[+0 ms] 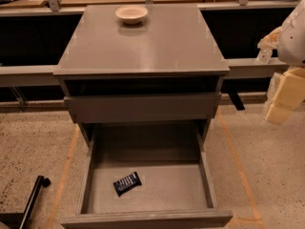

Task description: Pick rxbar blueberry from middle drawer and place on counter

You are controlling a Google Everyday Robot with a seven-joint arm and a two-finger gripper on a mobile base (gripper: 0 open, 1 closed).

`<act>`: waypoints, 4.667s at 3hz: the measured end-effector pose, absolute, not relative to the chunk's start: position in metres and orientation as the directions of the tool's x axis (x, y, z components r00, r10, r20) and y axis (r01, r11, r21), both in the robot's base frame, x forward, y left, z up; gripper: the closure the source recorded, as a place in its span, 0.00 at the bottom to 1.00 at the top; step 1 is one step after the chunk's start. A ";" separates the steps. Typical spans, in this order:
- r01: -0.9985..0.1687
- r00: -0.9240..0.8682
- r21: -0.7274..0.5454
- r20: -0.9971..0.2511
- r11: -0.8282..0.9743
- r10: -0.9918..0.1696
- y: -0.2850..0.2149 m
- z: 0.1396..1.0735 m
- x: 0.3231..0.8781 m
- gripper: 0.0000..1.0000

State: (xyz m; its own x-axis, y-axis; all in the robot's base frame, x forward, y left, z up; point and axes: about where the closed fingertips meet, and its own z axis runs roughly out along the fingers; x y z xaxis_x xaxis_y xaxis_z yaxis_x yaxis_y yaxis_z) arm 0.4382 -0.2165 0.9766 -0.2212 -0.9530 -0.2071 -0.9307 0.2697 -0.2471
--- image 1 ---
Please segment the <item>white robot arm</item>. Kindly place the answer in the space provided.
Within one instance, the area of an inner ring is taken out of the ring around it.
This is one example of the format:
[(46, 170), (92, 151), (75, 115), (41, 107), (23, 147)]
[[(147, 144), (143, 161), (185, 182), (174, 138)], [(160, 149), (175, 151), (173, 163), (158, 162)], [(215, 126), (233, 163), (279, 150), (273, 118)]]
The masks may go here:
[(273, 124), (285, 122), (305, 100), (305, 0), (301, 0), (283, 24), (265, 36), (260, 49), (277, 49), (278, 59), (289, 66), (265, 119)]

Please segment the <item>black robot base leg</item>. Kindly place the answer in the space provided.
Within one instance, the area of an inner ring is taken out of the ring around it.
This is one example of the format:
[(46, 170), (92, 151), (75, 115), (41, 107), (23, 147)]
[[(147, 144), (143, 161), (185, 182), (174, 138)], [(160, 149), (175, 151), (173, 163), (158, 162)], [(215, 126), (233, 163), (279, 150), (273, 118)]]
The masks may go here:
[(38, 176), (30, 193), (27, 205), (22, 213), (1, 213), (0, 229), (27, 229), (31, 212), (42, 187), (49, 187), (51, 181), (48, 177)]

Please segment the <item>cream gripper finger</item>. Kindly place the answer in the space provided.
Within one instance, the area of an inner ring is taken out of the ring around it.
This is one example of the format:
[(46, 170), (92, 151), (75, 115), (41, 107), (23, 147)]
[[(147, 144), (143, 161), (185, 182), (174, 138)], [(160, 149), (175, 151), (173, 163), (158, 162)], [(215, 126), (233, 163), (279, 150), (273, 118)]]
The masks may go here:
[(291, 110), (272, 104), (266, 113), (265, 120), (279, 125), (284, 123), (292, 114)]

